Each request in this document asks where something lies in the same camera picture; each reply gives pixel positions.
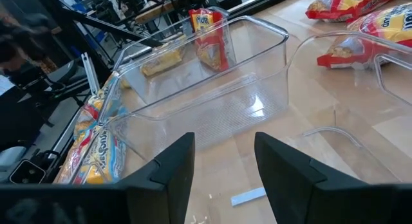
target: yellow snack bag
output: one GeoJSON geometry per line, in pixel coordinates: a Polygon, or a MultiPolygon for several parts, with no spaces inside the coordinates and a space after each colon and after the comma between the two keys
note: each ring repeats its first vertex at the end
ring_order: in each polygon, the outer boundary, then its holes
{"type": "Polygon", "coordinates": [[[390,0],[316,0],[308,8],[310,19],[340,22],[352,21],[390,0]]]}
{"type": "Polygon", "coordinates": [[[121,179],[125,161],[125,143],[103,130],[91,146],[74,183],[115,183],[121,179]]]}
{"type": "MultiPolygon", "coordinates": [[[[176,44],[181,42],[186,38],[186,35],[180,34],[178,38],[175,40],[170,40],[173,37],[170,37],[168,39],[165,39],[164,41],[169,41],[168,43],[156,47],[153,49],[153,51],[161,51],[165,47],[171,45],[171,44],[176,44]]],[[[171,66],[174,66],[181,62],[183,60],[183,55],[184,55],[184,48],[176,48],[171,51],[167,51],[160,56],[156,57],[153,60],[148,61],[147,63],[143,64],[142,67],[140,68],[140,71],[145,75],[145,77],[150,77],[153,75],[156,75],[157,73],[164,72],[168,69],[171,69],[171,66]]]]}
{"type": "Polygon", "coordinates": [[[77,139],[81,133],[93,128],[97,124],[96,120],[99,116],[100,110],[102,109],[104,100],[109,93],[110,86],[114,83],[114,81],[115,78],[112,74],[107,79],[104,86],[97,92],[97,95],[90,97],[82,107],[73,132],[74,139],[77,139]]]}
{"type": "Polygon", "coordinates": [[[59,175],[55,179],[56,183],[66,184],[70,182],[76,170],[79,168],[80,162],[83,159],[91,140],[98,130],[99,126],[91,127],[81,132],[78,137],[76,137],[66,160],[62,164],[59,175]]]}

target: chip bag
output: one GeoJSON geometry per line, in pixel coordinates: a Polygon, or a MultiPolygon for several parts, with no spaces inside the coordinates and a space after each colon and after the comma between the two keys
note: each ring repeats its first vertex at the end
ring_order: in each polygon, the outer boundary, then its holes
{"type": "Polygon", "coordinates": [[[80,166],[80,161],[83,159],[86,150],[93,139],[93,136],[99,130],[99,126],[89,127],[85,129],[75,139],[75,142],[71,146],[66,160],[62,164],[59,175],[57,176],[56,183],[69,183],[71,177],[75,174],[75,171],[80,166]]]}
{"type": "MultiPolygon", "coordinates": [[[[349,24],[348,29],[412,47],[412,3],[373,12],[349,24]]],[[[343,36],[335,40],[328,52],[317,59],[317,63],[327,68],[367,68],[372,56],[377,53],[391,54],[388,51],[372,41],[343,36]]]]}
{"type": "MultiPolygon", "coordinates": [[[[156,47],[153,51],[162,51],[162,49],[179,42],[182,42],[186,38],[185,34],[179,35],[175,40],[165,40],[169,41],[162,46],[156,47]]],[[[171,69],[172,66],[178,64],[183,60],[184,56],[184,48],[176,48],[174,50],[167,51],[158,57],[148,61],[147,63],[143,64],[140,68],[140,71],[145,75],[145,77],[151,77],[153,75],[159,74],[164,72],[168,69],[171,69]]]]}
{"type": "MultiPolygon", "coordinates": [[[[223,20],[223,14],[208,9],[189,10],[194,31],[200,31],[223,20]]],[[[229,55],[233,53],[230,34],[225,27],[195,40],[198,58],[216,71],[229,69],[229,55]]]]}
{"type": "Polygon", "coordinates": [[[115,183],[126,162],[126,145],[109,131],[103,130],[85,157],[74,183],[115,183]]]}
{"type": "Polygon", "coordinates": [[[97,92],[97,95],[91,96],[81,108],[80,115],[77,118],[77,123],[73,131],[73,137],[75,140],[80,134],[96,126],[98,115],[102,109],[104,100],[109,93],[110,86],[114,83],[114,81],[115,78],[112,74],[107,79],[104,86],[97,92]]]}
{"type": "Polygon", "coordinates": [[[352,21],[390,0],[316,0],[309,5],[306,15],[310,19],[340,22],[352,21]]]}

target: bag packaging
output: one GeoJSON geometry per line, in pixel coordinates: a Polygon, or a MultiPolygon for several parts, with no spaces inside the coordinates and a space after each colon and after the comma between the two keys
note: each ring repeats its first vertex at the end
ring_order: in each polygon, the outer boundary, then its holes
{"type": "MultiPolygon", "coordinates": [[[[165,39],[164,41],[168,41],[167,43],[163,44],[162,46],[156,47],[153,51],[162,51],[167,46],[172,44],[177,44],[183,41],[186,38],[185,34],[180,33],[178,37],[175,39],[165,39]]],[[[167,51],[160,56],[156,57],[153,60],[148,61],[147,63],[143,64],[140,68],[140,71],[143,73],[145,77],[151,77],[153,75],[157,75],[159,73],[165,72],[171,69],[172,66],[177,65],[181,61],[183,61],[185,50],[183,47],[176,48],[171,51],[167,51]]]]}
{"type": "Polygon", "coordinates": [[[126,162],[126,145],[103,130],[84,159],[75,184],[115,183],[120,180],[126,162]]]}
{"type": "Polygon", "coordinates": [[[316,0],[306,11],[310,19],[330,22],[353,21],[390,0],[316,0]]]}
{"type": "MultiPolygon", "coordinates": [[[[350,23],[348,29],[412,47],[412,3],[373,12],[350,23]]],[[[332,69],[365,69],[377,53],[391,54],[375,42],[356,36],[343,36],[335,40],[325,55],[318,57],[317,63],[332,69]]]]}
{"type": "MultiPolygon", "coordinates": [[[[195,32],[223,22],[223,14],[204,8],[189,10],[189,14],[195,32]]],[[[214,71],[225,71],[235,61],[229,32],[229,27],[224,26],[195,40],[199,60],[214,71]]]]}

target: metal rod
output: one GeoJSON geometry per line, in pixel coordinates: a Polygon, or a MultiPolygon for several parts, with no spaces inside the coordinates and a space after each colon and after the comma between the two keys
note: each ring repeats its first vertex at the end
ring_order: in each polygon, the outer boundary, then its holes
{"type": "Polygon", "coordinates": [[[96,37],[92,34],[92,32],[89,30],[89,28],[84,24],[82,24],[82,26],[85,29],[85,31],[89,34],[90,39],[96,44],[96,47],[104,53],[104,55],[106,56],[109,64],[113,65],[114,64],[113,59],[110,57],[108,52],[103,48],[103,46],[96,40],[96,37]]]}
{"type": "Polygon", "coordinates": [[[52,16],[53,20],[59,25],[71,40],[73,45],[80,52],[88,52],[93,60],[93,63],[98,69],[98,81],[104,83],[110,76],[110,69],[100,58],[98,53],[90,46],[86,37],[82,34],[79,27],[74,22],[68,22],[68,18],[62,13],[63,7],[58,0],[39,0],[47,12],[52,16]]]}
{"type": "MultiPolygon", "coordinates": [[[[123,37],[125,39],[130,39],[132,41],[140,41],[144,37],[139,36],[133,32],[130,32],[129,30],[125,30],[123,28],[119,28],[113,24],[106,23],[104,21],[98,20],[96,18],[88,17],[86,14],[81,14],[76,11],[71,11],[68,9],[63,8],[61,11],[65,17],[68,19],[73,19],[75,21],[78,21],[82,24],[88,24],[90,26],[93,26],[95,28],[98,28],[100,30],[110,32],[112,34],[118,35],[120,37],[123,37]]],[[[161,46],[162,43],[154,40],[154,39],[144,39],[141,42],[142,44],[150,47],[157,47],[161,46]]]]}
{"type": "Polygon", "coordinates": [[[97,92],[100,90],[100,86],[98,85],[95,67],[93,65],[93,62],[89,59],[88,53],[82,54],[82,61],[84,65],[84,71],[86,72],[86,76],[90,85],[91,94],[97,95],[97,92]]]}

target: person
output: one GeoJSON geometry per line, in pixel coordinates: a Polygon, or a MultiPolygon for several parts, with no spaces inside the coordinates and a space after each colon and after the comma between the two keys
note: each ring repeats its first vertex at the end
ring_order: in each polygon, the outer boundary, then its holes
{"type": "Polygon", "coordinates": [[[29,62],[45,74],[55,71],[57,66],[35,41],[37,36],[50,32],[48,18],[33,14],[26,17],[26,22],[21,25],[8,14],[0,14],[0,69],[7,75],[29,62]]]}

